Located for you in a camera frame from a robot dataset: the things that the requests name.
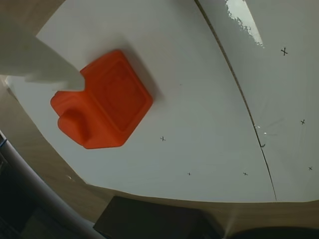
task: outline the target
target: white surface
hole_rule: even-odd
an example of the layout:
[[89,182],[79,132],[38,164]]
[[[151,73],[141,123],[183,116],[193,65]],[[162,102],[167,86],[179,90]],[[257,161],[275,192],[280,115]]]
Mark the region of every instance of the white surface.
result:
[[49,84],[54,90],[84,89],[79,71],[1,13],[0,32],[0,74],[23,76],[29,82]]
[[247,0],[264,48],[228,16],[224,1],[200,2],[266,144],[278,201],[318,200],[319,1]]
[[67,0],[38,38],[79,70],[123,49],[154,97],[124,146],[86,150],[58,129],[54,92],[11,78],[44,137],[87,183],[181,200],[275,200],[243,100],[193,0]]

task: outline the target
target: orange silicone holder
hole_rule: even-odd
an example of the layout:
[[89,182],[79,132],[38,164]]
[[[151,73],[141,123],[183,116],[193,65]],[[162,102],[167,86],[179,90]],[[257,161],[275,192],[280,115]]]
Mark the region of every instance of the orange silicone holder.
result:
[[51,106],[58,127],[87,149],[122,146],[153,100],[120,50],[81,70],[82,92],[57,92]]

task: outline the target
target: black x mark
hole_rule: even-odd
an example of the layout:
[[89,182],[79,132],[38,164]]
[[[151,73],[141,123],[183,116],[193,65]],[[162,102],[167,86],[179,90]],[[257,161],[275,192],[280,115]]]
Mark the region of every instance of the black x mark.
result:
[[284,56],[286,55],[286,54],[288,54],[288,52],[286,52],[286,48],[284,48],[283,50],[281,50],[283,53],[284,53]]

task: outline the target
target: black object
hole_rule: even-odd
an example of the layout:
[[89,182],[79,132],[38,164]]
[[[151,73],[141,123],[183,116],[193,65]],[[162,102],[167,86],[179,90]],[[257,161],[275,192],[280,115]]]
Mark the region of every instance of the black object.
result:
[[200,210],[114,197],[94,229],[109,239],[220,239]]
[[257,228],[240,232],[231,239],[319,239],[319,230],[309,228]]
[[20,233],[37,205],[26,196],[12,175],[9,167],[0,174],[0,219]]

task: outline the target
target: white paper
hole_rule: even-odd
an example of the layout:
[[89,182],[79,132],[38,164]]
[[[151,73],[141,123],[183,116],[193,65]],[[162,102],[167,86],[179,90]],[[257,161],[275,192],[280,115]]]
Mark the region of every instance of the white paper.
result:
[[58,129],[54,92],[11,78],[41,133],[87,183],[180,200],[275,200],[244,102],[194,1],[68,0],[38,38],[78,70],[122,49],[154,97],[124,146],[86,150]]

